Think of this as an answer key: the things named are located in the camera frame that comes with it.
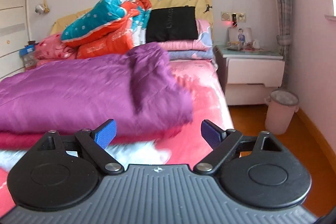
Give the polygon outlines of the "purple down jacket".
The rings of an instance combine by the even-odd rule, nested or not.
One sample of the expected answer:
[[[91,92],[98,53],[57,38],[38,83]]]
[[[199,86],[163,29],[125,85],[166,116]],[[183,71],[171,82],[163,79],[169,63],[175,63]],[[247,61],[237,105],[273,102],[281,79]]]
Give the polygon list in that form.
[[[155,136],[193,120],[190,92],[156,43],[126,54],[54,61],[1,82],[1,130],[71,134],[108,119],[118,136]]]

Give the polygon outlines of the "pink waste bin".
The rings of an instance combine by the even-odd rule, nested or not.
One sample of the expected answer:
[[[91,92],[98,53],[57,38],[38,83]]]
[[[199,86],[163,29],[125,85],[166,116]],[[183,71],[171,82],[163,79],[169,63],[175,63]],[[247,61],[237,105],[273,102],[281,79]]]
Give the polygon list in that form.
[[[265,104],[268,106],[265,119],[265,128],[273,135],[282,135],[286,132],[294,113],[299,110],[299,99],[284,89],[272,91]]]

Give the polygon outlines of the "white bedside table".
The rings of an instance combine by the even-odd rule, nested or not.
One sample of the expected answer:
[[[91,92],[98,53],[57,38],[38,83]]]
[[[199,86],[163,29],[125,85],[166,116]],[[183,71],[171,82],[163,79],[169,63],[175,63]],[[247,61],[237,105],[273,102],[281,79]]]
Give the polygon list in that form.
[[[262,105],[282,85],[285,61],[274,52],[214,47],[218,78],[229,106]]]

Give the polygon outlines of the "pink bed with bedspread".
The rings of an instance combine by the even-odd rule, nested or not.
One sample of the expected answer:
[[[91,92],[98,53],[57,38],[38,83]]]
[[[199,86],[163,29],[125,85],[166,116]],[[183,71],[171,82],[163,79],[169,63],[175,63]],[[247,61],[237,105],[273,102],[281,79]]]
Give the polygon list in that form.
[[[107,148],[124,166],[130,164],[195,165],[209,151],[201,137],[201,122],[209,119],[221,126],[232,126],[230,112],[216,71],[208,61],[173,61],[171,73],[193,100],[193,120],[184,126],[155,136],[118,136]],[[1,130],[1,168],[9,170],[44,134],[15,134]]]

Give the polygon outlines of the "pink folded blanket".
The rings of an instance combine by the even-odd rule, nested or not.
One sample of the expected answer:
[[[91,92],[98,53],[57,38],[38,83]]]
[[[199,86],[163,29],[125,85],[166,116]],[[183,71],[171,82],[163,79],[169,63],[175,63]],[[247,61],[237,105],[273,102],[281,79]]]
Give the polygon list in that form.
[[[34,52],[37,67],[52,61],[76,59],[77,51],[62,43],[61,35],[53,34],[37,43]]]

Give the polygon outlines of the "framed child photo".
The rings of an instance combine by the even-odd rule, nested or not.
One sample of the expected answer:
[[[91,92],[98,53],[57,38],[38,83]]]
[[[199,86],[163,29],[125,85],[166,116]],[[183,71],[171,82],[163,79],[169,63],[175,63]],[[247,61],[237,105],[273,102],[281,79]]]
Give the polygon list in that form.
[[[253,42],[250,27],[230,27],[228,28],[228,36],[230,42],[240,42],[242,46]]]

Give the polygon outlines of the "blue storage box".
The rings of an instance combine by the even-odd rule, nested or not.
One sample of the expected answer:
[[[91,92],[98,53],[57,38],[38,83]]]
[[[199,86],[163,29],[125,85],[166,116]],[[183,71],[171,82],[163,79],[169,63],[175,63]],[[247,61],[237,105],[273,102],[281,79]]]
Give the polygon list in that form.
[[[36,45],[35,40],[30,40],[24,48],[19,50],[19,57],[22,59],[26,71],[34,69],[37,66],[37,60],[35,58]]]

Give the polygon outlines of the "teal and orange quilt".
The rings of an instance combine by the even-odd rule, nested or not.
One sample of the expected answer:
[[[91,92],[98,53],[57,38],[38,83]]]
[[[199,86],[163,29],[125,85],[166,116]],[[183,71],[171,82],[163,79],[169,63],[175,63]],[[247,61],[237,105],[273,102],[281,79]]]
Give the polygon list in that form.
[[[151,8],[149,0],[100,0],[65,28],[61,42],[78,59],[127,53],[145,44]]]

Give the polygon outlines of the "black folded garment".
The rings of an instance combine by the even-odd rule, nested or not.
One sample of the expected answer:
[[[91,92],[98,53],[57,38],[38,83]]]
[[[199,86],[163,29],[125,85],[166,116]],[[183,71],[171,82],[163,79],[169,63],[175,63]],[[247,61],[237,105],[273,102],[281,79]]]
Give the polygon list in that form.
[[[198,29],[194,6],[154,9],[147,23],[145,42],[196,40]]]

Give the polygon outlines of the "yellow headboard cover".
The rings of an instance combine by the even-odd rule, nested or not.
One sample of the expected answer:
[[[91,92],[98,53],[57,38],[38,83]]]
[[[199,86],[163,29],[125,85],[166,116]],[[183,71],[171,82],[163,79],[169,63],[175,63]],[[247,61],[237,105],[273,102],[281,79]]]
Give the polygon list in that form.
[[[161,9],[169,7],[193,6],[195,7],[195,18],[204,19],[209,22],[211,35],[214,35],[214,16],[213,16],[213,0],[149,0],[152,9]],[[67,26],[80,18],[92,9],[85,9],[74,14],[70,14],[59,18],[52,25],[50,35],[63,32]]]

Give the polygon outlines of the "white sliding wardrobe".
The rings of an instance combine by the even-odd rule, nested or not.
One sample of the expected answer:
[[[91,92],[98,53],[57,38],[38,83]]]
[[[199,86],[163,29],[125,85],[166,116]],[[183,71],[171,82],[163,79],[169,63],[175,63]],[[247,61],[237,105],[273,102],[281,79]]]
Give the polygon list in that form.
[[[0,0],[1,79],[24,69],[19,51],[29,41],[26,0]]]

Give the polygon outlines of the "wall socket with charger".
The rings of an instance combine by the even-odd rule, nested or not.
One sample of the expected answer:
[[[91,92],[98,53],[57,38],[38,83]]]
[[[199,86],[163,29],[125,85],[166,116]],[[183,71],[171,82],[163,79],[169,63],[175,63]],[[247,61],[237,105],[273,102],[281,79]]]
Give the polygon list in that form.
[[[245,23],[247,16],[240,12],[221,12],[221,20],[229,27],[237,27],[239,23]]]

